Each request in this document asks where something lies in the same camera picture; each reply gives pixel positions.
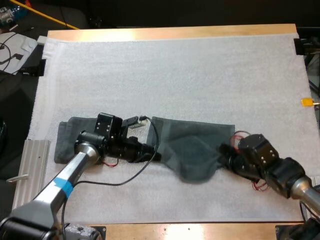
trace gray towel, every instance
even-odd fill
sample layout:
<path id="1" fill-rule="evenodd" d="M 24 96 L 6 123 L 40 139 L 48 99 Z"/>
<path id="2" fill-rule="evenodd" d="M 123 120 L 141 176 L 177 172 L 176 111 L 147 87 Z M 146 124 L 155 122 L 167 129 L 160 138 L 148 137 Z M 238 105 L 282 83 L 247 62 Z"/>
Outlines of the gray towel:
<path id="1" fill-rule="evenodd" d="M 79 133 L 83 130 L 93 132 L 96 118 L 71 117 L 69 121 L 61 121 L 54 152 L 57 164 L 67 164 L 74 156 L 74 145 Z"/>
<path id="2" fill-rule="evenodd" d="M 221 167 L 217 147 L 228 143 L 234 125 L 152 118 L 159 134 L 161 162 L 175 171 L 184 182 L 208 181 Z M 146 143 L 156 144 L 151 127 Z"/>

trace cylindrical metal joint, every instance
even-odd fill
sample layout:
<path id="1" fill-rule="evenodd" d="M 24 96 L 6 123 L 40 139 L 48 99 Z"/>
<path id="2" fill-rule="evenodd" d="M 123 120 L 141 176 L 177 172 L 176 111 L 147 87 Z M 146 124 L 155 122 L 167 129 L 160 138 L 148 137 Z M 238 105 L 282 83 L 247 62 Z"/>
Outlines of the cylindrical metal joint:
<path id="1" fill-rule="evenodd" d="M 293 184 L 290 193 L 293 199 L 301 200 L 320 215 L 320 192 L 310 185 L 310 178 L 307 176 L 299 178 Z"/>
<path id="2" fill-rule="evenodd" d="M 78 154 L 80 152 L 86 154 L 89 157 L 89 159 L 87 160 L 88 165 L 94 165 L 100 158 L 98 150 L 92 144 L 86 142 L 80 143 L 78 146 L 76 146 L 75 154 Z"/>

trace white foam sheet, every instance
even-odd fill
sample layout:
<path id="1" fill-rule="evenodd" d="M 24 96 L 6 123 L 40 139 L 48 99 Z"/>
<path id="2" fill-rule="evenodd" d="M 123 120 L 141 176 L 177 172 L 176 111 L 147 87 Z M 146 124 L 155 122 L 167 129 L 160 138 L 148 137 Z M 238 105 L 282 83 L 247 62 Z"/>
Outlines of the white foam sheet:
<path id="1" fill-rule="evenodd" d="M 320 139 L 302 56 L 295 34 L 213 37 L 134 42 L 59 42 L 48 39 L 39 79 L 30 139 L 49 139 L 45 184 L 63 167 L 54 162 L 61 121 L 104 112 L 235 124 L 262 133 L 281 157 L 298 160 L 320 175 Z M 147 129 L 136 136 L 145 142 Z M 121 160 L 115 168 L 96 165 L 81 180 L 119 183 L 144 163 Z M 301 220 L 298 203 L 272 190 L 218 170 L 203 184 L 187 184 L 152 163 L 119 187 L 80 184 L 67 203 L 73 223 L 116 224 L 206 221 Z"/>

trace wooden table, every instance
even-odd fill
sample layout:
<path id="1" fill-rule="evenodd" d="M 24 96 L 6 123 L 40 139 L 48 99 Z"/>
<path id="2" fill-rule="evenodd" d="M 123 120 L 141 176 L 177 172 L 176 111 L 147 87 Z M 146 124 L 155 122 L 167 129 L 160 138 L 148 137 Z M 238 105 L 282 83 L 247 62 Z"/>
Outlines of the wooden table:
<path id="1" fill-rule="evenodd" d="M 294 24 L 124 28 L 49 31 L 48 37 L 77 42 L 252 36 L 296 33 Z M 107 240 L 275 240 L 275 225 L 295 223 L 150 223 L 105 225 Z"/>

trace yellow cable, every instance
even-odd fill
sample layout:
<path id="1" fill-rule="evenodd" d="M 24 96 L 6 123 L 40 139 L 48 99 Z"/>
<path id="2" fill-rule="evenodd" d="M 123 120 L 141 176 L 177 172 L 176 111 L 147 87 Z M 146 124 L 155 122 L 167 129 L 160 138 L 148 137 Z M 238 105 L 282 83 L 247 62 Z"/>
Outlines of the yellow cable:
<path id="1" fill-rule="evenodd" d="M 40 11 L 37 11 L 37 10 L 33 9 L 32 7 L 29 7 L 29 6 L 27 6 L 27 5 L 24 5 L 24 4 L 22 4 L 21 2 L 18 2 L 18 1 L 16 1 L 16 0 L 10 0 L 10 2 L 12 2 L 12 3 L 14 3 L 14 4 L 17 4 L 17 5 L 25 8 L 25 9 L 28 9 L 29 11 L 34 12 L 35 14 L 38 14 L 38 15 L 40 15 L 40 16 L 46 18 L 46 19 L 49 19 L 49 20 L 51 20 L 51 21 L 54 21 L 54 22 L 56 22 L 56 23 L 58 23 L 58 24 L 61 24 L 61 25 L 64 25 L 64 26 L 67 25 L 69 28 L 75 29 L 75 30 L 78 30 L 78 29 L 79 29 L 79 28 L 77 28 L 77 27 L 75 27 L 75 26 L 72 26 L 72 25 L 67 24 L 67 23 L 65 23 L 65 22 L 63 22 L 63 21 L 60 21 L 60 20 L 58 20 L 58 19 L 55 19 L 55 18 L 53 18 L 53 17 L 51 17 L 51 16 L 48 16 L 48 15 L 46 15 L 46 14 L 40 12 Z"/>

